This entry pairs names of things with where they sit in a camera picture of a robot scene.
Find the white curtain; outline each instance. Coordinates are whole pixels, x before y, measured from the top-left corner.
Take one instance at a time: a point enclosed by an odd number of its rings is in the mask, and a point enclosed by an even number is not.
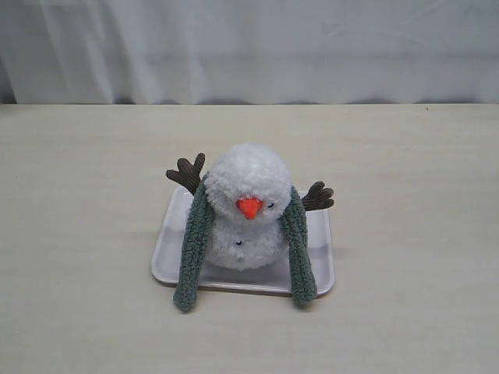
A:
[[[17,103],[499,102],[499,0],[2,0]]]

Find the stuffed toy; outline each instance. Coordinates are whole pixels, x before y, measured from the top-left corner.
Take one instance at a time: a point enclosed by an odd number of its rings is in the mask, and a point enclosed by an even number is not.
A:
[[[200,177],[205,156],[181,158],[168,179],[193,195],[173,297],[182,312],[196,303],[203,263],[233,270],[256,269],[288,253],[291,293],[298,307],[317,296],[307,252],[306,211],[334,203],[333,190],[314,183],[300,198],[283,160],[267,146],[239,144]]]

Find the white tray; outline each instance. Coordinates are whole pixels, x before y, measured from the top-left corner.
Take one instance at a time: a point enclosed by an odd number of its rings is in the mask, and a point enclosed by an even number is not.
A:
[[[168,286],[176,286],[182,255],[182,240],[185,233],[188,209],[193,196],[183,187],[178,187],[170,199],[165,220],[157,240],[151,261],[152,274],[156,280]],[[306,213],[309,232],[309,256],[317,282],[318,295],[329,292],[334,284],[333,246],[328,210]],[[259,294],[290,295],[291,277],[288,257],[257,270],[230,270],[203,265],[200,289],[219,291],[254,292]]]

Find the green scarf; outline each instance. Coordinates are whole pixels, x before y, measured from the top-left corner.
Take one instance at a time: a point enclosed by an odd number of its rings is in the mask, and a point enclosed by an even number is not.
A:
[[[182,312],[189,312],[196,304],[201,268],[213,227],[214,210],[207,199],[204,184],[206,177],[194,194],[182,243],[179,282],[173,296],[175,305]],[[317,296],[317,286],[306,250],[308,234],[305,207],[295,187],[292,187],[291,202],[280,221],[289,242],[292,297],[298,307],[304,307]]]

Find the white fluffy fabric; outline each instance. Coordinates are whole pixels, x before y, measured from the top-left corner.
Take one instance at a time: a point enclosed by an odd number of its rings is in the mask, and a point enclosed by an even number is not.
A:
[[[260,144],[241,144],[223,154],[207,174],[208,202],[215,211],[206,260],[231,269],[255,269],[287,250],[278,218],[291,199],[292,180],[284,161]],[[236,206],[238,199],[263,202],[253,220]]]

